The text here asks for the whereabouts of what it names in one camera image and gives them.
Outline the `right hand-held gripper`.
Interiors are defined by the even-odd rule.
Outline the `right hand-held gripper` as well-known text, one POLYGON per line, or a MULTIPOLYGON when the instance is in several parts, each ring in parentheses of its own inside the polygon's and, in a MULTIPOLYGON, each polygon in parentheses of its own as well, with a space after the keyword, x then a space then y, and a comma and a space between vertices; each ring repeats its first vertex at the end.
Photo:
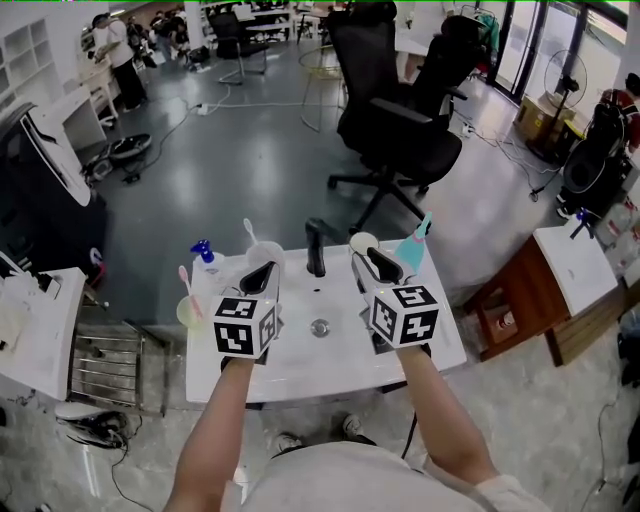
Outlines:
POLYGON ((424 347, 432 341, 440 304, 424 284, 408 284, 417 276, 410 264, 369 247, 364 254, 352 253, 351 268, 368 306, 366 326, 377 351, 424 347))

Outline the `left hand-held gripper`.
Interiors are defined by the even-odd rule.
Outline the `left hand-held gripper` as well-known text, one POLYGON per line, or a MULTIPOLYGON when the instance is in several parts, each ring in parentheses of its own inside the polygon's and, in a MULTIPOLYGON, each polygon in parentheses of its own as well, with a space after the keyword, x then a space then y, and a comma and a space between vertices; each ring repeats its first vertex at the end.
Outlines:
POLYGON ((279 287, 280 265, 266 261, 252 266, 241 277, 239 289, 245 295, 231 286, 217 290, 211 298, 210 319, 221 356, 265 364, 282 328, 279 287))

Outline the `clear pinkish cup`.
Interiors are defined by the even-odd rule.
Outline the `clear pinkish cup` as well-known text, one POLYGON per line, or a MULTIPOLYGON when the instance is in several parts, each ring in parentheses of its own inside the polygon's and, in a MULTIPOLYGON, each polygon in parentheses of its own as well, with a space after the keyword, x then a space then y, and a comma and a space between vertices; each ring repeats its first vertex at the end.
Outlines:
POLYGON ((257 270, 266 263, 274 262, 278 265, 280 274, 285 273, 285 251, 274 241, 259 241, 249 247, 245 253, 248 268, 257 270))

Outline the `cream cup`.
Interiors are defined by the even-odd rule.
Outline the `cream cup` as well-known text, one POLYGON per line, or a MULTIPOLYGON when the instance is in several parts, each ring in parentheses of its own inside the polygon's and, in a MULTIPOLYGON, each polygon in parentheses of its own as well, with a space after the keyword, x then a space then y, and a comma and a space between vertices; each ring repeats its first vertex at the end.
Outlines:
POLYGON ((353 253, 367 256, 370 249, 378 249, 380 245, 379 240, 371 233, 357 232, 351 236, 349 247, 353 253))

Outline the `person's right forearm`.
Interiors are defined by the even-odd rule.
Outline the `person's right forearm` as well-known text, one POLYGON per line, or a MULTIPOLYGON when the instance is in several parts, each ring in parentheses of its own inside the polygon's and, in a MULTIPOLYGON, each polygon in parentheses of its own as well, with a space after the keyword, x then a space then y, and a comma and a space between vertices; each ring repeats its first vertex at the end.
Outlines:
POLYGON ((398 349, 396 355, 433 463, 471 485, 496 477, 498 471, 484 436, 427 353, 412 346, 398 349))

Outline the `teal spray bottle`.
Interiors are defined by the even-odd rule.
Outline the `teal spray bottle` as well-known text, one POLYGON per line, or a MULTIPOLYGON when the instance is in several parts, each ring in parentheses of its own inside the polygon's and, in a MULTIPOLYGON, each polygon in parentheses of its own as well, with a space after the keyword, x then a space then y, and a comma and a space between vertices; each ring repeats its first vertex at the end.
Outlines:
POLYGON ((415 273, 420 269, 426 248, 426 237, 432 221, 432 212, 428 211, 420 225, 395 249, 394 255, 407 264, 415 273))

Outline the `white sink basin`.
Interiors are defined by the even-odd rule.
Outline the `white sink basin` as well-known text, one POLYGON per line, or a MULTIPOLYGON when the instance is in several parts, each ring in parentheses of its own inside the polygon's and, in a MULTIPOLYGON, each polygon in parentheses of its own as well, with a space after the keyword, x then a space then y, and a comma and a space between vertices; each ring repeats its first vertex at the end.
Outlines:
MULTIPOLYGON (((365 301, 357 290, 348 246, 329 246, 323 252, 326 275, 316 278, 306 270, 306 248, 284 251, 279 300, 284 326, 266 364, 254 367, 247 403, 336 395, 405 380, 393 351, 375 353, 359 316, 365 301), (315 320, 328 322, 326 336, 312 334, 315 320)), ((429 346, 435 366, 446 372, 465 364, 467 356, 428 247, 419 276, 443 306, 429 346)), ((185 395, 191 403, 207 402, 220 376, 222 356, 212 327, 188 331, 185 395)))

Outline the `brown wooden cabinet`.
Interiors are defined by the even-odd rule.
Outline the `brown wooden cabinet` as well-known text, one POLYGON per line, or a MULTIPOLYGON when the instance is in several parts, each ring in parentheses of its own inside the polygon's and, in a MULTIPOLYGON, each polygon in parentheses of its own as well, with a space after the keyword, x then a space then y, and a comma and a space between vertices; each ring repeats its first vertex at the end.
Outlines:
POLYGON ((632 307, 640 305, 640 282, 620 283, 595 304, 571 317, 559 286, 533 236, 464 303, 478 317, 485 347, 482 362, 539 335, 553 363, 566 366, 584 353, 632 307), (511 311, 515 325, 499 331, 496 318, 511 311))

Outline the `person's left shoe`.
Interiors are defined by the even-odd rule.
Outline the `person's left shoe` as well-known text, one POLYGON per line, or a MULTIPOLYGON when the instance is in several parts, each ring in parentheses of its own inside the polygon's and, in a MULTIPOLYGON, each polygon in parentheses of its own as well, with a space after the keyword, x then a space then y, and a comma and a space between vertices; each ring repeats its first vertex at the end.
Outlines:
POLYGON ((292 433, 283 432, 274 439, 275 457, 304 448, 302 439, 292 433))

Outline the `person's black trousers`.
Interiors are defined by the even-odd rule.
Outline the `person's black trousers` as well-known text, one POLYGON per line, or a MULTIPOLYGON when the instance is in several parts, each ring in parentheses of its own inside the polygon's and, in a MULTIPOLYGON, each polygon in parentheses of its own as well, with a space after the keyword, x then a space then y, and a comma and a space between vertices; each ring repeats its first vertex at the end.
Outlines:
MULTIPOLYGON (((310 444, 306 443, 303 439, 302 439, 302 441, 304 442, 304 445, 305 445, 305 447, 304 447, 304 448, 310 447, 310 444)), ((367 438, 367 437, 366 437, 366 436, 364 436, 364 435, 360 435, 358 439, 348 439, 348 438, 346 438, 345 436, 343 436, 343 437, 342 437, 342 438, 340 438, 340 439, 334 439, 334 442, 352 442, 352 443, 358 443, 358 444, 364 444, 364 445, 376 446, 376 443, 375 443, 373 440, 371 440, 371 439, 367 438)))

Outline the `dark faucet with blue tip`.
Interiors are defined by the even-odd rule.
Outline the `dark faucet with blue tip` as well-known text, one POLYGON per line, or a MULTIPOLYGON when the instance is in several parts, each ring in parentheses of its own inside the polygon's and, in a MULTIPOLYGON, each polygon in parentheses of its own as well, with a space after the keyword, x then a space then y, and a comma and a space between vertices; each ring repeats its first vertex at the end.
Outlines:
POLYGON ((582 231, 585 231, 590 239, 594 239, 595 234, 593 223, 596 219, 596 215, 586 208, 579 208, 575 213, 575 217, 578 221, 578 226, 571 233, 570 238, 575 240, 582 231))

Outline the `person's white shirt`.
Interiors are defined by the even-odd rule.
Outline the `person's white shirt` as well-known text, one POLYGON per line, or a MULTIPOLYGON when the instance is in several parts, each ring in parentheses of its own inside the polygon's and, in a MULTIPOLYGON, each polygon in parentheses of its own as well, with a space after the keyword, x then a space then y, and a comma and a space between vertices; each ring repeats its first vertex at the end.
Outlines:
POLYGON ((246 497, 225 488, 221 512, 551 512, 517 479, 468 484, 425 460, 422 470, 381 447, 333 442, 274 457, 246 497))

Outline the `black visitor chair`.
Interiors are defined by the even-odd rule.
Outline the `black visitor chair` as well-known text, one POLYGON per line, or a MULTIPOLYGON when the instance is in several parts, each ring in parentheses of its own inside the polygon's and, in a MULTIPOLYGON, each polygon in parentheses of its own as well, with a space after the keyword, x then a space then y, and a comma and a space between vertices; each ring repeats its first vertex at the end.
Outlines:
POLYGON ((269 45, 263 41, 252 40, 242 27, 236 14, 230 12, 211 12, 207 16, 208 22, 216 37, 216 56, 225 61, 232 61, 236 68, 218 79, 224 85, 242 85, 247 74, 265 75, 267 70, 267 50, 269 45), (246 59, 256 55, 262 58, 262 66, 247 69, 246 59))

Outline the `white vanity desk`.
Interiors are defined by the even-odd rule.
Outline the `white vanity desk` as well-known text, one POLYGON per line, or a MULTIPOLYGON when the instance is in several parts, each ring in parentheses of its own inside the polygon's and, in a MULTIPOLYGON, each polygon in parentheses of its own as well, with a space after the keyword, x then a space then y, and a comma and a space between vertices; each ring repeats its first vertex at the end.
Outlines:
POLYGON ((105 130, 115 127, 119 114, 115 99, 119 88, 108 60, 91 64, 64 86, 63 128, 75 151, 107 139, 105 130))

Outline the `clothes rack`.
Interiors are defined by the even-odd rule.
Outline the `clothes rack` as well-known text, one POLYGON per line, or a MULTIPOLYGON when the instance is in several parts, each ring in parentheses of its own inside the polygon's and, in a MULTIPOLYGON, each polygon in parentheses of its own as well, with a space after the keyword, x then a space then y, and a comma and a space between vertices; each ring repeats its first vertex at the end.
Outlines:
POLYGON ((500 25, 495 14, 482 7, 463 5, 460 13, 480 24, 479 37, 491 60, 496 60, 500 45, 500 25))

